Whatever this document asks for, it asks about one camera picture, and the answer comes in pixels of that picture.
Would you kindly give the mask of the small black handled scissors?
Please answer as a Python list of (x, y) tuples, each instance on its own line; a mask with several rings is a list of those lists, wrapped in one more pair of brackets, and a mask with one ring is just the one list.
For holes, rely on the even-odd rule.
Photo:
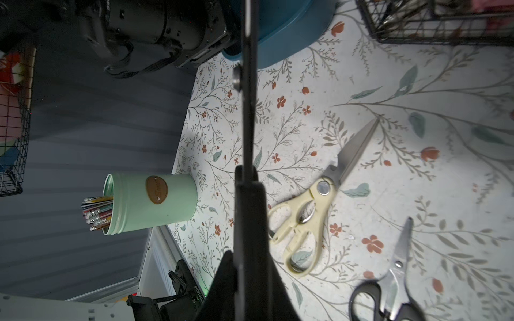
[(369, 295), (374, 303), (374, 320), (424, 320), (422, 309), (408, 293), (406, 274), (412, 241), (413, 219), (407, 218), (386, 274), (378, 280), (368, 280), (355, 288), (349, 299), (349, 319), (358, 320), (353, 307), (360, 294)]

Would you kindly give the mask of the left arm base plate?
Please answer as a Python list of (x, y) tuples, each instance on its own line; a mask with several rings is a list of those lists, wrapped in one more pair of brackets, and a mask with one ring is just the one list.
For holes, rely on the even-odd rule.
[(186, 262), (179, 260), (175, 271), (170, 270), (168, 276), (174, 295), (156, 299), (128, 297), (127, 305), (131, 307), (135, 321), (195, 320), (206, 297)]

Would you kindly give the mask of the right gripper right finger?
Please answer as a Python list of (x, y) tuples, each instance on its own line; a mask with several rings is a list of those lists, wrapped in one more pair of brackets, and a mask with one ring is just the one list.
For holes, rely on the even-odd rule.
[(300, 320), (275, 264), (268, 260), (264, 266), (267, 277), (264, 282), (265, 320)]

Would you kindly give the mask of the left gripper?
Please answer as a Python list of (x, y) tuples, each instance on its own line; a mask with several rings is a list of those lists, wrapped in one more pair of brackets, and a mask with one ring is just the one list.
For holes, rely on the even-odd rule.
[[(198, 66), (238, 42), (232, 1), (77, 1), (80, 30), (110, 64), (112, 78), (132, 78), (166, 66)], [(162, 47), (168, 57), (128, 70), (136, 43)]]

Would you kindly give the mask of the cream handled scissors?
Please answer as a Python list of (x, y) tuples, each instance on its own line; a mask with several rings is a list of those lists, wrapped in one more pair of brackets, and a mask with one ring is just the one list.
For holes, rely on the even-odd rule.
[[(361, 155), (379, 124), (379, 119), (372, 120), (349, 139), (337, 155), (337, 164), (328, 165), (321, 176), (304, 193), (269, 209), (269, 219), (282, 209), (290, 211), (290, 215), (282, 222), (281, 226), (275, 230), (269, 230), (269, 233), (270, 243), (273, 245), (281, 243), (286, 236), (293, 234), (282, 254), (282, 262), (292, 276), (302, 278), (317, 265), (321, 256), (323, 229), (329, 208), (342, 183), (361, 159)], [(312, 236), (315, 241), (311, 252), (311, 263), (307, 267), (297, 266), (292, 261), (293, 256), (309, 236)]]

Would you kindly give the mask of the all black scissors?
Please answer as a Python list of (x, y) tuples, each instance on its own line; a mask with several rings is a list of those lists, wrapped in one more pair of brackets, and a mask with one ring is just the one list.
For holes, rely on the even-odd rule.
[(234, 88), (242, 98), (242, 161), (236, 167), (234, 293), (237, 320), (271, 320), (269, 249), (264, 186), (253, 164), (258, 62), (258, 1), (241, 5), (241, 62), (234, 68)]

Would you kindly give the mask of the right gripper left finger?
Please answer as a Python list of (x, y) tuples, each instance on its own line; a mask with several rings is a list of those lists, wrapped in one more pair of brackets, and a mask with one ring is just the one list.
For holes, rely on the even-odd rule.
[(236, 291), (236, 269), (233, 253), (227, 251), (218, 267), (210, 291), (202, 304), (196, 321), (235, 321), (234, 294)]

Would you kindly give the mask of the teal plastic storage box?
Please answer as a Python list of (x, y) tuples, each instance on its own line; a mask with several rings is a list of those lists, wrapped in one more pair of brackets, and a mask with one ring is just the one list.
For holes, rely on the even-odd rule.
[(258, 68), (268, 68), (309, 47), (325, 33), (335, 9), (333, 0), (260, 1)]

